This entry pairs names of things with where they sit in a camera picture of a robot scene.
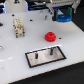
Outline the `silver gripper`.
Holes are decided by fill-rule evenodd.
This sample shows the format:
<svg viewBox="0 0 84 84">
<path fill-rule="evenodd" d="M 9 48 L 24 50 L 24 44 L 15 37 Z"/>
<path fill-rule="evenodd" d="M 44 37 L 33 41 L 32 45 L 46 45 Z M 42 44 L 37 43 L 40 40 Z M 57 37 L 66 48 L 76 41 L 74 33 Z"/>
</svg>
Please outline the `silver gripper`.
<svg viewBox="0 0 84 84">
<path fill-rule="evenodd" d="M 65 5 L 73 4 L 74 0 L 50 0 L 49 3 L 46 4 L 47 7 L 60 7 Z M 72 8 L 68 7 L 68 15 L 72 16 Z M 52 21 L 56 21 L 58 16 L 58 10 L 53 10 L 52 12 Z"/>
</svg>

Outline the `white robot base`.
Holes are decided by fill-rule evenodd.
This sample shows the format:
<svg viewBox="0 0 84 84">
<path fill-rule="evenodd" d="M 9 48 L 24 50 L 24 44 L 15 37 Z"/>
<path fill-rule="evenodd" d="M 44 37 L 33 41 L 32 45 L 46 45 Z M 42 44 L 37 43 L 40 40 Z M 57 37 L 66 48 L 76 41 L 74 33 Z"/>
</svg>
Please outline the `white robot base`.
<svg viewBox="0 0 84 84">
<path fill-rule="evenodd" d="M 27 3 L 25 0 L 6 0 L 5 9 L 7 13 L 25 12 Z"/>
</svg>

